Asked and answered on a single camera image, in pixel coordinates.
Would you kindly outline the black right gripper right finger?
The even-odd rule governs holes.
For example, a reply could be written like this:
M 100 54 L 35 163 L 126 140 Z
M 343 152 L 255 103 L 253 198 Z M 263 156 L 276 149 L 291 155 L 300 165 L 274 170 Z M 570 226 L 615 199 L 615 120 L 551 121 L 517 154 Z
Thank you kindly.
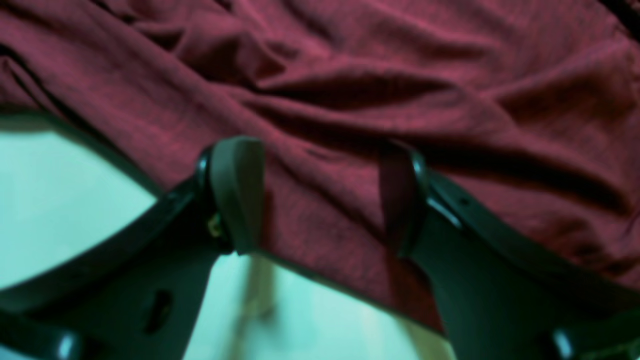
M 505 224 L 407 145 L 382 146 L 386 242 L 430 282 L 459 360 L 637 360 L 639 294 Z

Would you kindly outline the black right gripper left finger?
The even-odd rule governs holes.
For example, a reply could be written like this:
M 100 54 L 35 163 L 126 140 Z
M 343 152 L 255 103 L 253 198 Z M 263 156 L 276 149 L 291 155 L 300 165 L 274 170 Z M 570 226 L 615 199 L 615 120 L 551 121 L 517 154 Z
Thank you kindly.
M 222 139 L 102 243 L 1 291 L 1 345 L 33 360 L 180 360 L 220 256 L 256 248 L 266 151 Z

